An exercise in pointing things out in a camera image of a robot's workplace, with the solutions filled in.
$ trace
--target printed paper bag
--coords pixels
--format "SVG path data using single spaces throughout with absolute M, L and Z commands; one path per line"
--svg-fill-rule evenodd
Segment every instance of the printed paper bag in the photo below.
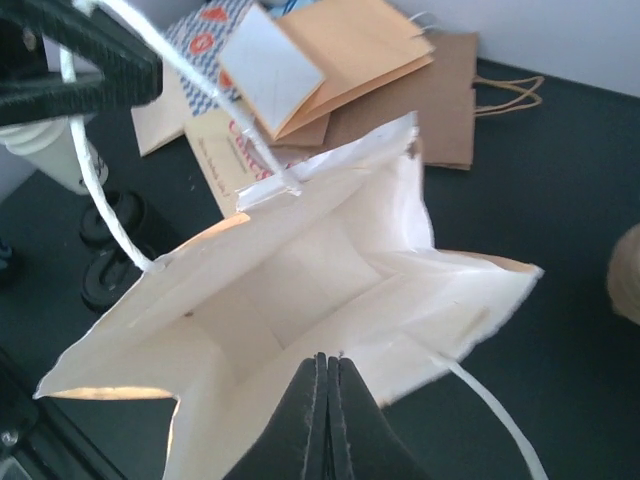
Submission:
M 245 213 L 162 257 L 59 359 L 36 396 L 175 397 L 164 478 L 222 478 L 304 358 L 354 360 L 379 404 L 496 333 L 540 271 L 439 252 L 410 114 L 241 192 Z

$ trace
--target bag handle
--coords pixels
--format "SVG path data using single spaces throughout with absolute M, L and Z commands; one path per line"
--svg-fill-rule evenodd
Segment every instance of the bag handle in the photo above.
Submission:
M 215 100 L 218 105 L 235 120 L 242 129 L 242 134 L 251 140 L 258 153 L 262 155 L 269 169 L 274 173 L 274 176 L 282 182 L 288 192 L 294 195 L 301 193 L 302 187 L 300 182 L 274 157 L 266 142 L 255 128 L 252 118 L 223 95 L 215 83 L 209 80 L 206 75 L 191 65 L 141 12 L 133 8 L 125 0 L 73 0 L 73 6 L 87 16 L 90 16 L 97 6 L 107 7 L 109 10 L 115 12 L 126 24 L 139 34 L 149 47 L 158 53 L 164 61 L 189 79 L 202 93 Z M 66 48 L 60 48 L 60 71 L 65 83 L 76 81 L 73 55 Z M 120 224 L 115 212 L 107 202 L 95 168 L 91 162 L 82 116 L 71 117 L 69 123 L 76 155 L 80 163 L 82 178 L 111 235 L 113 235 L 118 245 L 120 245 L 122 250 L 140 270 L 143 272 L 162 270 L 162 268 L 164 268 L 163 265 L 147 258 L 133 244 L 127 232 Z
M 517 110 L 526 110 L 528 108 L 537 107 L 542 103 L 542 97 L 535 93 L 540 85 L 544 83 L 544 77 L 542 75 L 522 78 L 519 80 L 490 80 L 477 75 L 473 79 L 473 83 L 475 85 L 486 85 L 488 87 L 509 90 L 520 94 L 513 100 L 501 105 L 476 107 L 476 117 L 488 117 L 490 115 L 502 115 L 503 113 L 515 112 Z M 532 85 L 529 88 L 522 86 L 527 83 L 532 83 Z M 527 99 L 530 100 L 529 103 L 522 103 Z

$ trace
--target white cup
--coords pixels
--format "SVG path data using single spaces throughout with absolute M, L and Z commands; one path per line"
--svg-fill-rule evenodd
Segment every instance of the white cup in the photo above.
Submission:
M 82 180 L 68 118 L 0 128 L 0 143 L 72 192 L 89 193 Z M 89 151 L 100 183 L 104 184 L 109 169 L 91 144 Z

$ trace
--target white twisted paper handle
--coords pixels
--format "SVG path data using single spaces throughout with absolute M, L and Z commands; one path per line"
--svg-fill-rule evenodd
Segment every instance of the white twisted paper handle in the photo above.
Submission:
M 256 150 L 269 169 L 284 184 L 286 189 L 295 195 L 301 192 L 300 183 L 287 172 L 285 168 L 276 160 L 269 150 L 266 142 L 255 129 L 253 120 L 246 115 L 241 109 L 237 108 L 231 100 L 223 95 L 218 87 L 209 80 L 206 75 L 200 72 L 196 67 L 191 65 L 151 24 L 151 22 L 138 10 L 133 8 L 124 0 L 74 0 L 73 5 L 86 15 L 91 15 L 93 9 L 97 6 L 105 6 L 121 17 L 142 39 L 153 49 L 158 55 L 178 72 L 189 79 L 204 94 L 215 100 L 218 105 L 225 110 L 241 127 L 242 134 L 248 137 L 254 144 Z M 75 82 L 76 72 L 73 64 L 73 55 L 65 48 L 60 48 L 60 70 L 62 79 L 65 82 Z M 118 217 L 107 202 L 104 191 L 98 180 L 89 147 L 87 145 L 87 137 L 84 128 L 82 116 L 76 116 L 69 119 L 71 125 L 71 135 L 73 143 L 80 162 L 82 178 L 89 190 L 91 198 L 96 204 L 98 212 L 104 219 L 111 235 L 118 242 L 122 250 L 131 258 L 133 263 L 143 272 L 152 272 L 161 270 L 162 265 L 153 262 L 147 258 L 131 241 L 124 228 L 120 224 Z

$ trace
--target black table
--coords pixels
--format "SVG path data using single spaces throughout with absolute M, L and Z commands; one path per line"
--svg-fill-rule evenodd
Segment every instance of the black table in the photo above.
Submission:
M 640 327 L 612 314 L 604 284 L 616 240 L 640 221 L 640 101 L 555 79 L 541 93 L 538 109 L 478 121 L 471 172 L 426 172 L 438 247 L 546 270 L 463 365 L 503 402 L 550 478 L 636 480 Z M 89 134 L 109 186 L 140 192 L 185 238 L 220 220 L 184 138 L 139 160 L 126 112 L 100 115 Z M 0 347 L 33 388 L 97 319 L 79 293 L 90 258 L 77 235 L 85 204 L 38 173 L 0 206 L 3 238 L 28 261 L 0 292 Z M 173 401 L 56 402 L 127 478 L 161 478 Z M 528 478 L 502 425 L 452 376 L 387 416 L 436 479 Z

